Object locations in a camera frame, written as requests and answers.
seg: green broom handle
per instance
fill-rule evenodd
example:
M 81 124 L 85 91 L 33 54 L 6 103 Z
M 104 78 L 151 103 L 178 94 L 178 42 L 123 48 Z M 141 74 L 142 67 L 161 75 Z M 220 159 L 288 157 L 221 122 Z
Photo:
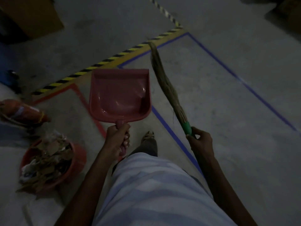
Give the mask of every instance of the green broom handle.
M 184 131 L 185 135 L 188 134 L 188 135 L 191 135 L 191 136 L 193 136 L 194 138 L 196 138 L 195 135 L 192 134 L 192 129 L 191 129 L 191 126 L 190 126 L 190 124 L 189 124 L 188 121 L 187 121 L 186 123 L 184 123 L 184 124 L 181 124 L 181 126 L 182 126 L 182 128 L 183 128 L 183 131 Z

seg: person's left hand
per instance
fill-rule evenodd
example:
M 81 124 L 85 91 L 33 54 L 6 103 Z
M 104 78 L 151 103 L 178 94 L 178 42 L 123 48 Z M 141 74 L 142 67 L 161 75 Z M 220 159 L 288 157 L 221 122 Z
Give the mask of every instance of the person's left hand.
M 131 126 L 129 124 L 123 124 L 120 129 L 117 129 L 116 125 L 108 127 L 103 150 L 112 160 L 118 159 L 120 153 L 119 147 L 121 145 L 123 145 L 125 149 L 128 148 L 130 144 L 130 127 Z

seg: forearm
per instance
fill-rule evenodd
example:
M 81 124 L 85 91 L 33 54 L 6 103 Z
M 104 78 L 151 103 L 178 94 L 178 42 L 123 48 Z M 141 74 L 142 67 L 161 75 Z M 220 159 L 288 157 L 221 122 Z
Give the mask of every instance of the forearm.
M 216 204 L 238 225 L 257 225 L 226 179 L 218 161 L 194 153 Z
M 101 150 L 97 155 L 84 181 L 55 226 L 88 226 L 92 224 L 104 180 L 112 163 L 103 152 Z

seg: foot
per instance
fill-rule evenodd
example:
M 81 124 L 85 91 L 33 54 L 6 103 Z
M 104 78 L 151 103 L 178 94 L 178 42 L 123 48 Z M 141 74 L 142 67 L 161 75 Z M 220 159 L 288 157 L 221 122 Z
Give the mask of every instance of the foot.
M 141 143 L 143 143 L 143 141 L 145 141 L 145 140 L 147 140 L 147 139 L 154 139 L 154 138 L 155 138 L 154 132 L 148 131 L 148 132 L 142 137 Z

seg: person's left arm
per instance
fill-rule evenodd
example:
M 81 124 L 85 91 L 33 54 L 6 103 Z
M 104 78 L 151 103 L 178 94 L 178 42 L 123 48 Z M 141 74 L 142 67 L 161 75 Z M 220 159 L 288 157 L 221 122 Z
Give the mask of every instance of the person's left arm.
M 107 172 L 113 161 L 119 156 L 120 145 L 123 144 L 126 148 L 129 145 L 129 128 L 129 124 L 124 124 L 118 130 L 115 125 L 108 128 L 101 151 L 55 226 L 89 226 L 92 224 Z

